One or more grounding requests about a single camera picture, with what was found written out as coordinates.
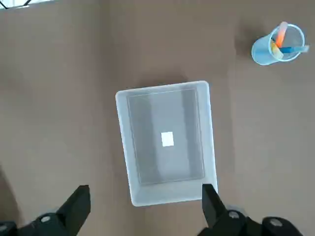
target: pen cup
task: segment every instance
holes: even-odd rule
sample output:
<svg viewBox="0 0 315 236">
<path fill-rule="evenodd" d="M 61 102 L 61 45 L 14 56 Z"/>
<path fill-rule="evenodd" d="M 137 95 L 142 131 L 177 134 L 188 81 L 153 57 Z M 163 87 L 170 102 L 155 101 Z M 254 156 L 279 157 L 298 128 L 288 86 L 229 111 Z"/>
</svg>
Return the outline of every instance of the pen cup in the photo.
<svg viewBox="0 0 315 236">
<path fill-rule="evenodd" d="M 301 53 L 285 53 L 282 59 L 278 59 L 271 51 L 271 40 L 277 38 L 279 26 L 276 27 L 269 35 L 266 35 L 252 46 L 252 59 L 260 65 L 270 65 L 279 61 L 291 61 L 296 59 Z M 304 46 L 305 37 L 302 30 L 293 24 L 288 24 L 282 47 Z"/>
</svg>

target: plastic bin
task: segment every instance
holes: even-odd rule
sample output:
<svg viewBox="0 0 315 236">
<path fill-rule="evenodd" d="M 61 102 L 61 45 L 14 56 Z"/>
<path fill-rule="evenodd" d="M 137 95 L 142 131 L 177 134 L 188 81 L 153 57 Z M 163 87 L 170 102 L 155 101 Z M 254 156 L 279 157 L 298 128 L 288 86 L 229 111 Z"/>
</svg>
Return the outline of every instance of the plastic bin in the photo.
<svg viewBox="0 0 315 236">
<path fill-rule="evenodd" d="M 206 81 L 119 91 L 116 103 L 135 206 L 201 199 L 217 190 Z"/>
</svg>

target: white paper square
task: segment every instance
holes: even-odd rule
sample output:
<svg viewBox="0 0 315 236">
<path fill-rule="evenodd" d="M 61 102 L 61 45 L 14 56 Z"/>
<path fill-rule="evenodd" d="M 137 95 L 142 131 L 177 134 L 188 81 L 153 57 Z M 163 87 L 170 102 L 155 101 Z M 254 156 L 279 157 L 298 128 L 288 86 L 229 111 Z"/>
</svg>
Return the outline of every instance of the white paper square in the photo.
<svg viewBox="0 0 315 236">
<path fill-rule="evenodd" d="M 163 147 L 174 146 L 173 132 L 163 132 L 161 136 Z"/>
</svg>

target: brown table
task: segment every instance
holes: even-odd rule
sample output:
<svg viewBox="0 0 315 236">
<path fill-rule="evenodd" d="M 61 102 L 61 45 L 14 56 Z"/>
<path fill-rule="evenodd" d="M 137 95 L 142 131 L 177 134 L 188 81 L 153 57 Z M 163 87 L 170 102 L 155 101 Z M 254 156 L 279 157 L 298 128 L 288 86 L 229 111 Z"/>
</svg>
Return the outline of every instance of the brown table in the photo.
<svg viewBox="0 0 315 236">
<path fill-rule="evenodd" d="M 206 80 L 222 199 L 311 235 L 313 49 L 268 67 L 250 57 L 283 20 L 312 45 L 307 0 L 72 0 L 1 11 L 0 165 L 10 192 L 2 218 L 27 222 L 89 184 L 80 235 L 196 235 L 205 225 L 199 201 L 131 205 L 115 93 Z"/>
</svg>

